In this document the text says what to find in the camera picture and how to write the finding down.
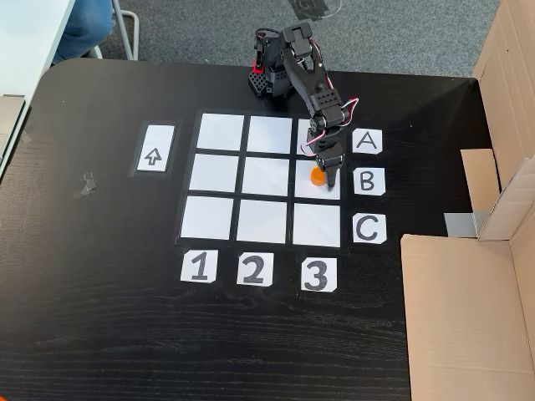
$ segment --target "jeans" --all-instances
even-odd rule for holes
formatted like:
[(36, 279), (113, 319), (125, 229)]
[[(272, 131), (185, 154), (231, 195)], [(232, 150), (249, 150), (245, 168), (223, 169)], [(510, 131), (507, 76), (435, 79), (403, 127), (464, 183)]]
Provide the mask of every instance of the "jeans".
[(106, 39), (113, 24), (110, 0), (75, 0), (53, 63), (83, 56)]

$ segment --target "white desk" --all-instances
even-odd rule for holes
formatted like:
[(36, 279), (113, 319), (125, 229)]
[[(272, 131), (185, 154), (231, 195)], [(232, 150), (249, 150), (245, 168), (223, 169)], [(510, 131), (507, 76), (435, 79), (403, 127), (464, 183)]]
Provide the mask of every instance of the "white desk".
[[(0, 95), (23, 95), (26, 104), (5, 155), (9, 155), (33, 92), (48, 70), (74, 0), (0, 0)], [(0, 156), (3, 146), (0, 144)], [(8, 157), (0, 164), (0, 180)]]

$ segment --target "robotic arm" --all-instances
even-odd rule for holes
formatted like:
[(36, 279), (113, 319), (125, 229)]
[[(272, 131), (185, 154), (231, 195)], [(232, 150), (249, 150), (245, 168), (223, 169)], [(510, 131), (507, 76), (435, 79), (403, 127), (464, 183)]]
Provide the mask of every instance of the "robotic arm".
[(308, 23), (285, 28), (280, 33), (272, 29), (258, 29), (257, 57), (249, 74), (249, 84), (258, 97), (264, 94), (286, 96), (292, 87), (297, 90), (311, 117), (307, 142), (302, 144), (301, 149), (303, 146), (310, 147), (313, 153), (307, 155), (316, 157), (318, 168), (326, 174), (330, 189), (344, 163), (340, 137), (345, 135), (344, 127), (351, 122), (358, 100), (342, 102), (325, 71), (319, 47), (311, 37)]

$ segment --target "cardboard flap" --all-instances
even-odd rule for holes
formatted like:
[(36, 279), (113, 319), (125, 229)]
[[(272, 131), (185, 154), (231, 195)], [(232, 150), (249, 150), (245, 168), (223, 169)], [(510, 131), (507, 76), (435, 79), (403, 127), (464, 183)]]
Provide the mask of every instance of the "cardboard flap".
[(490, 213), (500, 195), (492, 149), (461, 150), (461, 156), (472, 210)]
[(535, 153), (533, 0), (503, 0), (474, 68), (502, 186)]
[(535, 205), (510, 243), (532, 358), (535, 360)]
[(535, 157), (525, 159), (498, 197), (479, 239), (510, 240), (535, 202)]
[(533, 401), (535, 373), (506, 241), (404, 236), (413, 401)]

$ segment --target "wooden table surface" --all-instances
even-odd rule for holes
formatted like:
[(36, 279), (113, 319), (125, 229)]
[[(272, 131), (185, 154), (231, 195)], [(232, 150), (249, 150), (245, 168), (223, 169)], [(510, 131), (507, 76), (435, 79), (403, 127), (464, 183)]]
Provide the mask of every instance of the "wooden table surface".
[[(302, 251), (275, 253), (270, 287), (180, 281), (177, 207), (199, 109), (306, 117), (256, 99), (248, 69), (81, 59), (43, 77), (0, 185), (0, 395), (12, 400), (410, 399), (399, 240), (446, 235), (470, 212), (459, 149), (491, 146), (473, 79), (331, 73), (360, 98), (354, 127), (383, 130), (384, 195), (343, 216), (387, 217), (388, 240), (339, 256), (338, 288), (303, 292)], [(171, 176), (128, 177), (144, 120), (180, 120)], [(79, 176), (97, 189), (75, 199)]]

